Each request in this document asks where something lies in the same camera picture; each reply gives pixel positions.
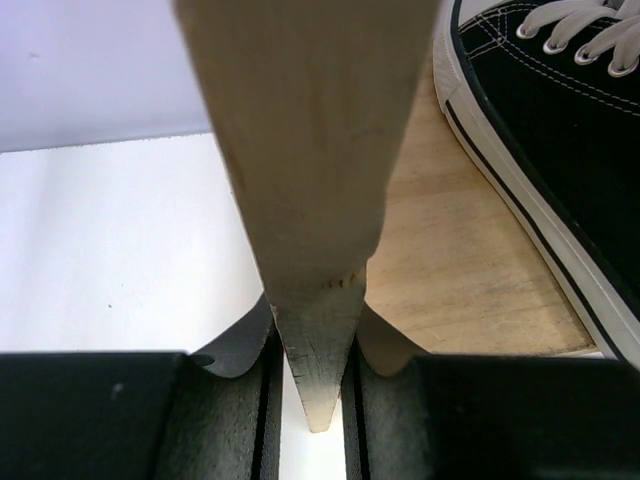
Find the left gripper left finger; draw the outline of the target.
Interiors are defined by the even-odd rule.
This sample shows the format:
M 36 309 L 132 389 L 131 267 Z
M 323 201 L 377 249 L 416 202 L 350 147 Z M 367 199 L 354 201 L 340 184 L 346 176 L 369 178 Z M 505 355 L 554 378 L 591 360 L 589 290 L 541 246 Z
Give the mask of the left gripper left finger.
M 181 352 L 1 358 L 5 479 L 274 479 L 283 352 L 265 298 Z

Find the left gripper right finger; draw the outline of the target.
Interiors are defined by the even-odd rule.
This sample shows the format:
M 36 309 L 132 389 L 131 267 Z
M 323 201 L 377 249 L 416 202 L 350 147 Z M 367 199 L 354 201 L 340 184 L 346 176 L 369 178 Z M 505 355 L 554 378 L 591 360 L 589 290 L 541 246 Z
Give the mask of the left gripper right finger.
M 370 308 L 342 383 L 350 479 L 635 479 L 639 373 L 577 357 L 431 354 Z

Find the wooden two-tier shoe shelf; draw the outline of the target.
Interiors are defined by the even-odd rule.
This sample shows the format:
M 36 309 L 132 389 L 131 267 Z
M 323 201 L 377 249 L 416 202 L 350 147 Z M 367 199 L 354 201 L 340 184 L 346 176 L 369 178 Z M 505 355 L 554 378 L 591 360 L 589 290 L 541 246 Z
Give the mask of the wooden two-tier shoe shelf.
M 366 302 L 439 352 L 595 345 L 431 87 L 433 1 L 176 1 L 309 429 Z

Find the black canvas sneaker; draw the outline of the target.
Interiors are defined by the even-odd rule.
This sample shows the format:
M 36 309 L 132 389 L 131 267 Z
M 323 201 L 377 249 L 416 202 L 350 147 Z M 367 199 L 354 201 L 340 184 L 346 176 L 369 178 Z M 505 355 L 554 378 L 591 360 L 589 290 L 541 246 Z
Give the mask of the black canvas sneaker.
M 450 1 L 440 109 L 597 348 L 639 361 L 639 5 Z

